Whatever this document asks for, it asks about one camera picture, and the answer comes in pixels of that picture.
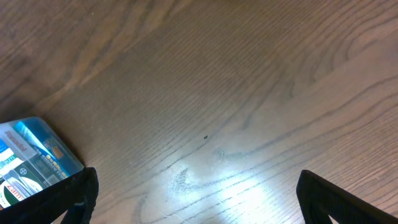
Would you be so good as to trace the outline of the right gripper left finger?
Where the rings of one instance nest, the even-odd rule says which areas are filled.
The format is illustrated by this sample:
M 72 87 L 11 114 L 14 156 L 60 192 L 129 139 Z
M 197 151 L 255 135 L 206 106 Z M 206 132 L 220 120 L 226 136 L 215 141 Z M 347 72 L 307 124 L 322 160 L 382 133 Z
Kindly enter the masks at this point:
M 65 180 L 1 210 L 1 224 L 62 223 L 87 224 L 99 193 L 95 168 L 86 167 Z

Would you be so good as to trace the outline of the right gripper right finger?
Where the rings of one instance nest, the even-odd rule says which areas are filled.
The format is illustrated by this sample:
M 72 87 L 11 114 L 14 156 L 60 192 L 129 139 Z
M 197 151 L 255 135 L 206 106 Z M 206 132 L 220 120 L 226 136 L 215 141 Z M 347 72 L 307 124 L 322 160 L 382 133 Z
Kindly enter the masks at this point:
M 296 194 L 305 223 L 397 223 L 397 218 L 309 170 L 300 173 Z

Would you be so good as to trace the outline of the blue Kool Fever box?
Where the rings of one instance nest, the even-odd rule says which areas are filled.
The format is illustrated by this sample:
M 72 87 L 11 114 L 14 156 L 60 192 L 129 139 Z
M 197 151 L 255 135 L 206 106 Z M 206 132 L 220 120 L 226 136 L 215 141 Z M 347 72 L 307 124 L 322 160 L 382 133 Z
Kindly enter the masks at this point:
M 58 159 L 56 159 L 43 143 L 34 136 L 33 132 L 24 122 L 17 122 L 14 126 L 14 130 L 37 153 L 37 155 L 29 159 L 29 161 L 49 184 L 56 184 L 69 177 L 69 173 L 61 167 Z

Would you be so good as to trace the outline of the dark green round-logo box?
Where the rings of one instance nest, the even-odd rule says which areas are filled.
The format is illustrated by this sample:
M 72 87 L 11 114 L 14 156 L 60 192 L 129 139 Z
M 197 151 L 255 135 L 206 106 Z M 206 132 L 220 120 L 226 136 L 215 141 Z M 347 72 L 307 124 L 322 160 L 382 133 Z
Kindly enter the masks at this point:
M 26 183 L 10 184 L 7 179 L 1 177 L 1 209 L 10 207 L 27 197 L 40 192 L 47 186 L 41 181 L 41 176 L 37 177 L 37 171 L 30 163 L 24 162 L 14 169 L 19 177 Z

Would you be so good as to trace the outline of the white Panadol packet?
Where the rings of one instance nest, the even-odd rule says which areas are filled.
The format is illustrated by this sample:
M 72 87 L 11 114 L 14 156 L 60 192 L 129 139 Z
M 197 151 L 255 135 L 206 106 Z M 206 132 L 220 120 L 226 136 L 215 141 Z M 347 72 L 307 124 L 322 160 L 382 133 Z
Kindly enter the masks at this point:
M 6 175 L 36 154 L 11 125 L 1 125 L 1 175 Z

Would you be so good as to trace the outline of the clear plastic container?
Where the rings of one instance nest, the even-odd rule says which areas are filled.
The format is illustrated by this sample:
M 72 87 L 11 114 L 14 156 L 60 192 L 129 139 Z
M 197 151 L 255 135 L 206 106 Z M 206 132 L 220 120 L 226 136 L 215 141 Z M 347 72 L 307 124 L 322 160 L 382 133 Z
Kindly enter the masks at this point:
M 43 143 L 43 145 L 55 156 L 56 159 L 58 159 L 61 167 L 69 173 L 69 177 L 83 169 L 83 164 L 76 158 L 76 156 L 69 150 L 69 148 L 63 143 L 63 141 L 55 134 L 53 129 L 44 120 L 38 117 L 30 117 L 2 124 L 9 124 L 12 128 L 14 128 L 15 124 L 19 121 L 24 122 L 25 125 L 33 132 L 34 136 Z M 47 186 L 46 188 L 54 185 L 49 184 L 29 160 L 25 162 L 30 163 L 31 166 L 37 171 L 36 176 L 41 176 L 40 179 Z M 6 175 L 1 175 L 1 177 L 7 179 L 8 182 L 12 185 L 23 184 L 27 186 L 14 169 Z

